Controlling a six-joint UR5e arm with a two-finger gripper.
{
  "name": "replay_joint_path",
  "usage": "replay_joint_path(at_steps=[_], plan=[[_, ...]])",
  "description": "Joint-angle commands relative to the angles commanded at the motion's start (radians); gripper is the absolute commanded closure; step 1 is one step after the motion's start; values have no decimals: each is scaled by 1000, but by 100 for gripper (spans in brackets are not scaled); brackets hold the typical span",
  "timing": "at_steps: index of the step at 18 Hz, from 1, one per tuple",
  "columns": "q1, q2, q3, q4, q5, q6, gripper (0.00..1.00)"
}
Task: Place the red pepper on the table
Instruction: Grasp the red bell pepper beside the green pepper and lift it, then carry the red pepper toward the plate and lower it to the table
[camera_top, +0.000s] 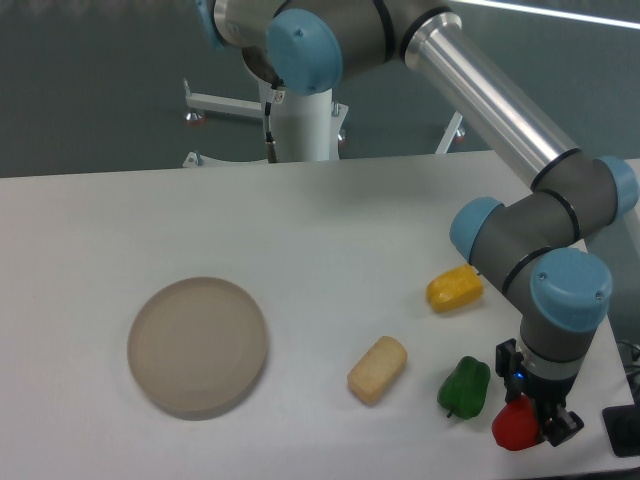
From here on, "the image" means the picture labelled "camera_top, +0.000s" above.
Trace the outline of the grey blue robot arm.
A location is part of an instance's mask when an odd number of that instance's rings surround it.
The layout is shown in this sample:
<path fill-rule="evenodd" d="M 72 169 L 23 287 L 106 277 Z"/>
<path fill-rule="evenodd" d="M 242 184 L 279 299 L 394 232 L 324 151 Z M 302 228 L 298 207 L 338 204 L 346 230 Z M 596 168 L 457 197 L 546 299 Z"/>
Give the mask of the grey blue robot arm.
<path fill-rule="evenodd" d="M 316 97 L 391 60 L 429 78 L 529 187 L 506 206 L 463 207 L 453 245 L 522 314 L 520 334 L 496 349 L 505 408 L 496 442 L 560 445 L 583 427 L 566 407 L 597 328 L 612 275 L 576 243 L 630 212 L 639 182 L 615 157 L 588 157 L 464 34 L 443 1 L 199 1 L 209 43 L 239 48 L 267 90 L 261 119 L 272 163 L 287 160 L 273 126 L 278 96 Z"/>

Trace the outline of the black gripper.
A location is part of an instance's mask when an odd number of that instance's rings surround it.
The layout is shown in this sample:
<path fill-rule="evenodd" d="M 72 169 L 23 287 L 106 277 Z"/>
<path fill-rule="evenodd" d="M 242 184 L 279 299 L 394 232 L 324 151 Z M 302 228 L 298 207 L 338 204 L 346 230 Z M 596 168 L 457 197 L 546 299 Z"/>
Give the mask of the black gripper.
<path fill-rule="evenodd" d="M 583 420 L 566 410 L 566 399 L 583 364 L 583 358 L 570 362 L 544 359 L 529 349 L 517 350 L 516 340 L 496 346 L 495 371 L 503 379 L 505 401 L 521 394 L 537 405 L 541 439 L 557 447 L 584 428 Z"/>

